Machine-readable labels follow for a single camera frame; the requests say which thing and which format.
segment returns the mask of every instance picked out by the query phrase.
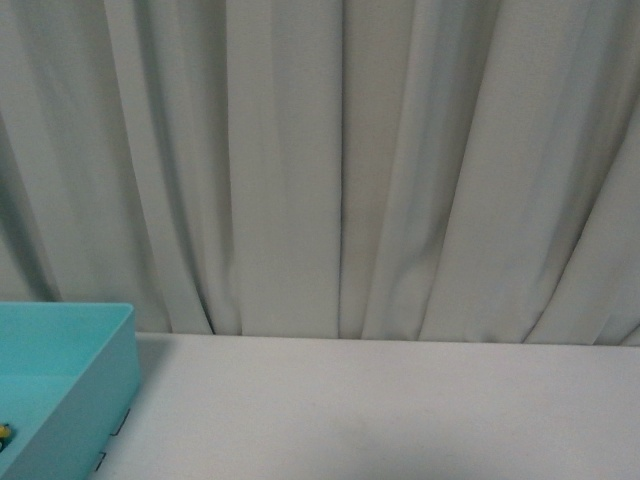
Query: white table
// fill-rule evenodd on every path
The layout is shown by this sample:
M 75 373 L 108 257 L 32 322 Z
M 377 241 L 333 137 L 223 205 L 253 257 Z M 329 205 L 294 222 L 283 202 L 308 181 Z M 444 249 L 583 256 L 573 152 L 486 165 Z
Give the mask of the white table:
M 91 480 L 640 478 L 640 349 L 140 334 Z

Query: curtain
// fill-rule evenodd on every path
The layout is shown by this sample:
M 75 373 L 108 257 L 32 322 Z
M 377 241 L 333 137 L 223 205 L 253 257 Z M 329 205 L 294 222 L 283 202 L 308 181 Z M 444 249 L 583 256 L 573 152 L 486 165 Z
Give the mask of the curtain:
M 0 2 L 0 299 L 640 344 L 640 3 Z

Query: turquoise tray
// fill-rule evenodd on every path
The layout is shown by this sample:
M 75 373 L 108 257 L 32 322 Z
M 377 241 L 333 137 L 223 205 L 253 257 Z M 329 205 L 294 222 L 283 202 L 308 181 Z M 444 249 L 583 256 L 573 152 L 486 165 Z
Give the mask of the turquoise tray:
M 131 305 L 0 302 L 0 479 L 86 478 L 139 382 Z

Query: plastic tray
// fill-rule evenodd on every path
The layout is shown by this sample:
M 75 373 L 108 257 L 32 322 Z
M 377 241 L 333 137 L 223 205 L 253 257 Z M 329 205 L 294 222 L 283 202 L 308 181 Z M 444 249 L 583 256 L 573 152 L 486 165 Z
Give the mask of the plastic tray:
M 0 302 L 0 479 L 86 478 L 139 382 L 131 305 Z

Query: curtain fold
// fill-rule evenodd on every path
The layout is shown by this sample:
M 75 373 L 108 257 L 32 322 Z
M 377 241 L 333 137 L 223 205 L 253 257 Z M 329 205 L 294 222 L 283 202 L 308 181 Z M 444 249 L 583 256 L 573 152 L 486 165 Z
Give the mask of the curtain fold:
M 0 3 L 0 299 L 640 344 L 640 4 Z

